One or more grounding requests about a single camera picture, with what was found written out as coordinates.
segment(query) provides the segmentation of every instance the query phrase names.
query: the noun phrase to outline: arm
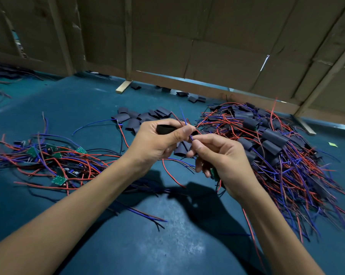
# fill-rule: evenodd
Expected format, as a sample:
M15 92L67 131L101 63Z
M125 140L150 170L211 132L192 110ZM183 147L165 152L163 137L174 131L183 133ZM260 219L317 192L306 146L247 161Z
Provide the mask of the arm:
M297 239L276 205L256 179L239 142L215 134L193 136L191 157L196 171L209 177L216 167L227 192L245 209L274 274L317 274L323 271Z
M119 160L0 242L0 275L52 274L119 194L195 130L187 125L157 135L157 124L181 127L172 119L144 122Z

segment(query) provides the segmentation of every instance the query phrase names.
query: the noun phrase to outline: workbench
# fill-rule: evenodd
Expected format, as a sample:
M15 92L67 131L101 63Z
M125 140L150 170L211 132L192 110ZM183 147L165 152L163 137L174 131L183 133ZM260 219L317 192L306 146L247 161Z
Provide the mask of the workbench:
M85 149L118 151L121 135L111 122L81 129L74 137L71 134L87 123L110 118L121 106L140 113L162 106L179 117L181 107L193 123L210 102L191 103L186 97L161 92L147 84L141 84L139 90L129 87L120 95L115 89L121 83L117 79L76 76L51 83L1 107L0 138L5 133L6 141L12 142L41 133L44 112L49 134L71 138ZM327 163L332 163L331 169L337 170L334 179L345 189L345 130L320 125L312 128L317 135L307 137L308 141L340 159L341 163L324 157ZM124 134L131 143L132 133ZM336 143L338 148L328 142ZM240 205L227 193L219 198L214 191L215 182L202 173L193 174L176 162L165 165L179 183L187 185L188 197L167 194L121 197L130 206L168 220L162 223L165 229L158 231L153 222L129 211L119 216L104 212L56 273L220 275L256 273L261 269L252 240L246 235L249 229ZM13 183L23 178L14 168L0 169L0 241L65 196ZM179 187L161 162L153 165L147 178L169 188ZM345 210L345 196L336 196ZM345 231L324 218L318 218L316 224L321 238L317 241L313 235L311 243L305 242L306 249L326 274L345 274Z

